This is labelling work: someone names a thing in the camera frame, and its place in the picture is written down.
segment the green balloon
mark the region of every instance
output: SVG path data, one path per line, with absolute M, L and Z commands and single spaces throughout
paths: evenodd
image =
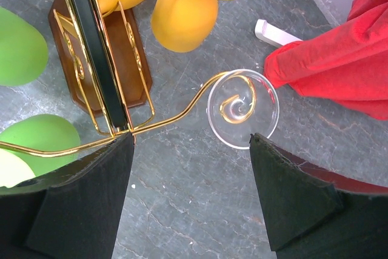
M 81 144 L 75 127 L 56 115 L 36 115 L 6 128 L 0 133 L 0 141 L 41 151 L 59 151 Z M 12 152 L 30 166 L 36 176 L 56 170 L 77 159 L 77 154 L 41 158 Z
M 43 36 L 16 14 L 0 7 L 0 86 L 29 83 L 44 71 L 49 51 Z

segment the clear glass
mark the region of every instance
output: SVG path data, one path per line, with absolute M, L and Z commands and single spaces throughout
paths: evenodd
M 207 116 L 222 142 L 236 149 L 249 149 L 251 133 L 269 138 L 275 130 L 279 120 L 278 95 L 262 74 L 233 70 L 213 86 Z

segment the red fabric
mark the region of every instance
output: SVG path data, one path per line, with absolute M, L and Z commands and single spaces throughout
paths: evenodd
M 275 87 L 388 119 L 388 0 L 354 0 L 347 22 L 275 50 L 264 75 Z

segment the wooden base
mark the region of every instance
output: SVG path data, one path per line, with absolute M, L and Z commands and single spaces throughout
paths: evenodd
M 50 23 L 51 30 L 53 32 L 54 41 L 56 48 L 58 50 L 58 55 L 61 60 L 63 72 L 65 73 L 65 78 L 67 81 L 67 86 L 70 91 L 72 100 L 84 111 L 87 112 L 87 107 L 84 101 L 84 98 L 81 95 L 81 92 L 78 88 L 74 65 L 72 57 L 70 56 L 68 47 L 63 40 L 61 32 L 59 30 L 58 24 L 55 20 L 53 10 L 56 10 L 58 13 L 70 17 L 69 11 L 65 0 L 54 0 L 53 5 L 48 14 L 48 21 Z M 142 63 L 143 74 L 145 77 L 145 82 L 147 84 L 148 90 L 152 86 L 151 73 L 148 67 L 146 55 L 144 54 L 144 49 L 142 46 L 140 34 L 138 31 L 138 26 L 135 21 L 135 16 L 133 15 L 132 9 L 125 11 L 125 16 L 127 21 L 132 26 L 133 34 L 135 36 L 135 42 L 138 47 L 140 60 Z M 128 108 L 139 106 L 144 104 L 147 101 L 146 93 L 143 88 L 140 74 L 136 65 L 135 55 L 133 54 L 131 45 L 129 43 L 127 32 L 125 30 L 124 22 L 122 20 L 121 12 L 113 12 L 111 15 L 107 16 L 105 19 L 105 26 L 108 32 L 109 41 L 112 47 L 113 59 L 115 60 L 116 68 L 124 91 L 125 100 L 127 102 Z M 85 66 L 85 58 L 81 50 L 81 46 L 76 38 L 69 34 L 70 40 L 74 52 L 80 58 L 85 72 L 85 78 L 81 81 L 82 86 L 85 91 L 87 100 L 89 101 L 90 107 L 92 108 L 93 114 L 95 116 L 102 115 L 101 106 L 99 105 L 96 93 L 93 88 L 92 79 L 90 77 L 89 71 Z

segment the gold curled hook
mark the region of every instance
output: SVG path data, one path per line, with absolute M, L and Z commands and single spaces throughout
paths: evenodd
M 143 69 L 142 69 L 141 59 L 140 59 L 140 55 L 139 55 L 139 50 L 138 50 L 138 47 L 136 45 L 135 36 L 133 35 L 132 26 L 127 21 L 124 9 L 123 9 L 122 4 L 121 4 L 120 1 L 117 3 L 117 6 L 120 8 L 120 12 L 121 12 L 121 16 L 122 16 L 122 19 L 124 21 L 124 24 L 125 24 L 125 30 L 127 32 L 128 40 L 129 40 L 129 43 L 131 45 L 133 54 L 135 55 L 136 66 L 138 67 L 141 83 L 143 85 L 144 92 L 145 92 L 145 95 L 147 97 L 147 101 L 148 101 L 148 104 L 149 104 L 150 110 L 151 110 L 151 117 L 147 121 L 144 121 L 143 123 L 137 125 L 136 127 L 132 127 L 131 128 L 132 130 L 134 130 L 134 129 L 140 128 L 140 127 L 148 124 L 149 122 L 151 122 L 153 120 L 153 118 L 155 117 L 155 107 L 153 106 L 153 102 L 151 100 L 150 91 L 148 90 L 148 87 L 147 87 L 146 78 L 144 77 L 144 74 L 143 74 Z
M 95 127 L 95 129 L 96 129 L 96 131 L 98 133 L 100 133 L 101 135 L 109 135 L 111 132 L 110 133 L 103 132 L 99 128 L 97 120 L 96 120 L 96 118 L 95 118 L 95 116 L 93 114 L 92 108 L 90 107 L 90 104 L 89 104 L 89 102 L 88 102 L 88 100 L 86 98 L 85 90 L 84 90 L 84 88 L 82 86 L 82 82 L 81 82 L 81 80 L 83 80 L 85 78 L 84 68 L 82 66 L 81 60 L 79 59 L 79 57 L 74 52 L 72 42 L 70 40 L 69 34 L 67 33 L 67 32 L 69 32 L 67 30 L 68 27 L 63 27 L 63 22 L 61 22 L 61 17 L 64 17 L 64 16 L 61 16 L 55 9 L 53 10 L 53 14 L 54 14 L 54 18 L 56 20 L 56 23 L 57 23 L 57 25 L 59 27 L 59 31 L 61 32 L 61 35 L 62 35 L 62 37 L 63 37 L 63 39 L 64 39 L 64 41 L 65 41 L 65 43 L 67 45 L 67 48 L 68 48 L 69 53 L 70 53 L 70 56 L 73 59 L 74 73 L 75 73 L 75 77 L 76 77 L 76 80 L 77 80 L 78 88 L 79 88 L 79 91 L 81 92 L 82 98 L 85 101 L 85 105 L 86 105 L 86 108 L 87 108 L 87 110 L 89 112 L 90 118 L 92 119 L 92 123 L 93 123 L 93 125 L 94 125 L 94 127 Z
M 219 106 L 219 111 L 221 112 L 221 116 L 224 118 L 224 120 L 226 120 L 230 124 L 241 124 L 244 121 L 246 121 L 247 119 L 249 119 L 249 117 L 252 115 L 253 111 L 255 110 L 255 106 L 256 106 L 256 90 L 255 90 L 255 87 L 253 86 L 251 80 L 248 77 L 241 76 L 241 75 L 231 76 L 230 79 L 236 78 L 236 77 L 241 78 L 242 80 L 244 80 L 247 83 L 247 85 L 250 89 L 250 93 L 252 95 L 252 101 L 249 104 L 250 107 L 249 107 L 248 112 L 245 115 L 242 115 L 238 119 L 229 118 L 228 115 L 225 113 L 226 106 L 228 106 L 229 104 L 233 103 L 234 101 L 237 101 L 240 99 L 240 96 L 238 94 L 233 95 L 230 98 L 225 99 L 221 103 L 221 105 Z

